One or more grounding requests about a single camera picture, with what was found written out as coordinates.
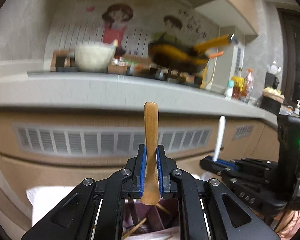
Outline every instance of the cartoon girl's hair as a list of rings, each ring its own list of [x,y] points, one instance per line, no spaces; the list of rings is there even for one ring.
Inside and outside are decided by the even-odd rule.
[[[107,11],[102,15],[104,21],[110,24],[110,29],[112,28],[114,20],[109,16],[109,13],[114,11],[123,11],[128,15],[128,18],[123,20],[124,22],[131,20],[133,17],[133,10],[129,5],[125,3],[115,3],[113,5],[110,5]]]
[[[169,21],[169,22],[172,23],[173,26],[179,28],[180,30],[182,29],[182,22],[181,22],[178,18],[176,18],[176,17],[174,17],[174,16],[172,16],[172,15],[166,15],[166,16],[163,18],[163,21],[164,21],[164,22]]]

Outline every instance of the white rod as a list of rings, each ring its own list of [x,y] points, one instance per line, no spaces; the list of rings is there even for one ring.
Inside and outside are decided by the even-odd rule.
[[[214,156],[212,159],[212,161],[214,162],[216,162],[219,157],[220,149],[222,146],[223,134],[225,132],[225,127],[226,127],[226,118],[222,116],[219,119],[217,143],[216,143],[216,148],[214,150]]]

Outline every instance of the white pot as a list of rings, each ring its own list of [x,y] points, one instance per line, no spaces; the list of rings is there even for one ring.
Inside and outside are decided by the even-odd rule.
[[[84,43],[74,49],[74,60],[79,71],[106,72],[116,46],[102,42]]]

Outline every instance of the countertop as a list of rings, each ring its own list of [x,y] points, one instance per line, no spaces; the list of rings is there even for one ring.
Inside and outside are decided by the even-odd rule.
[[[162,113],[204,114],[261,119],[277,117],[235,99],[184,85],[99,73],[31,73],[0,78],[0,106],[143,111],[154,101]]]

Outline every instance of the metal screw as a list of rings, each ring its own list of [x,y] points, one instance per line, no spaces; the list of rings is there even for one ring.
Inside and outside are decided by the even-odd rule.
[[[210,184],[212,186],[219,186],[220,181],[218,179],[210,179]]]
[[[174,169],[174,170],[172,170],[172,174],[175,176],[180,176],[182,174],[182,170]]]
[[[127,176],[131,173],[131,171],[129,169],[122,169],[121,170],[121,174],[124,175],[124,176]]]
[[[83,185],[85,185],[85,186],[90,186],[92,183],[93,183],[92,179],[85,179],[83,181]]]

